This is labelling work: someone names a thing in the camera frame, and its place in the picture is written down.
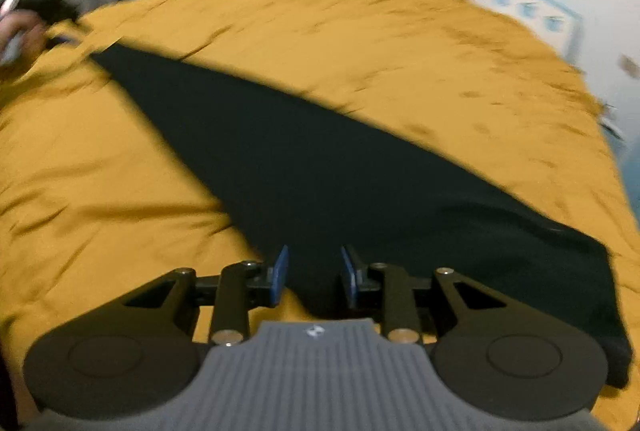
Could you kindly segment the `person left hand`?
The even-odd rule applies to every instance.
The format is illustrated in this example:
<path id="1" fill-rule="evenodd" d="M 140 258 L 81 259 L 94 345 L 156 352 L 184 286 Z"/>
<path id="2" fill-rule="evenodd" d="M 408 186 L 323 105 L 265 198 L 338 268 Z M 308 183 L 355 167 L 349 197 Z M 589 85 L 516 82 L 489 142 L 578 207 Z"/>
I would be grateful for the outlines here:
<path id="1" fill-rule="evenodd" d="M 46 25 L 35 12 L 17 10 L 1 17 L 1 78 L 24 74 L 46 44 Z"/>

